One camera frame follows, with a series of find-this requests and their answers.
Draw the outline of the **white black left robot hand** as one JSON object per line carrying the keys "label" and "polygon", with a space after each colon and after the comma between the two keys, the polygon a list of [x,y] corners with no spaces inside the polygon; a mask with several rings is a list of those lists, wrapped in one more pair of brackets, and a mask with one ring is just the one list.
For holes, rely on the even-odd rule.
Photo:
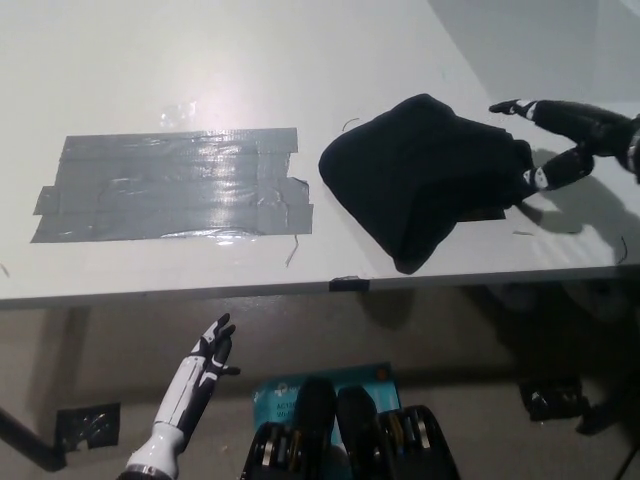
{"label": "white black left robot hand", "polygon": [[236,376],[241,370],[227,364],[236,326],[230,314],[216,320],[197,340],[182,360],[157,412],[154,423],[177,429],[189,443],[193,432],[211,399],[218,380]]}

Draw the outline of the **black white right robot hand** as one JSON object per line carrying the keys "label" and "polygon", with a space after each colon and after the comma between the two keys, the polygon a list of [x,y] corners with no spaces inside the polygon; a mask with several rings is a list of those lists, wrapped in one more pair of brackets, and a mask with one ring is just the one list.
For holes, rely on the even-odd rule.
{"label": "black white right robot hand", "polygon": [[489,111],[518,115],[575,143],[573,148],[522,174],[528,196],[558,190],[589,176],[596,157],[614,158],[625,171],[639,175],[638,117],[559,100],[508,100],[490,106]]}

